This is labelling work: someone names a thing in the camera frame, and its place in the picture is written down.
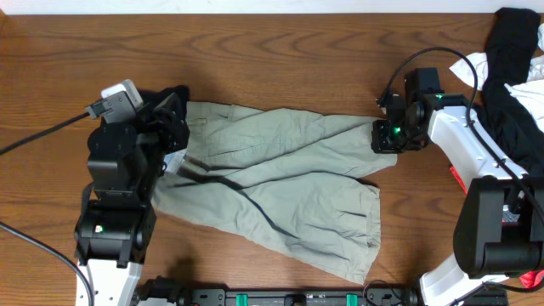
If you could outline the khaki green shorts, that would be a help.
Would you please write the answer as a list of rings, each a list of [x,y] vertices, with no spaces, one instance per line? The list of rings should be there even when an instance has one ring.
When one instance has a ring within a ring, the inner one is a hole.
[[[396,164],[371,149],[373,119],[190,102],[186,149],[169,156],[152,203],[353,283],[381,246],[380,190]]]

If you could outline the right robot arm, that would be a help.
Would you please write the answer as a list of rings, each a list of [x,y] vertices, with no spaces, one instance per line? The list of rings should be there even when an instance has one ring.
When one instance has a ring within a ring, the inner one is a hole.
[[[543,180],[513,163],[479,124],[461,94],[388,93],[386,117],[373,124],[377,154],[436,144],[467,195],[453,234],[453,254],[422,275],[408,305],[493,305],[504,281],[543,267]]]

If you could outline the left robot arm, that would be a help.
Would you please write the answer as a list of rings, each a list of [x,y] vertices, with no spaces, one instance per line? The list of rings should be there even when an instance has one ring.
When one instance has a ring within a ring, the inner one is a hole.
[[[78,305],[129,305],[155,227],[151,197],[166,155],[189,140],[185,94],[144,101],[121,91],[87,107],[100,125],[88,137],[92,182],[76,223]]]

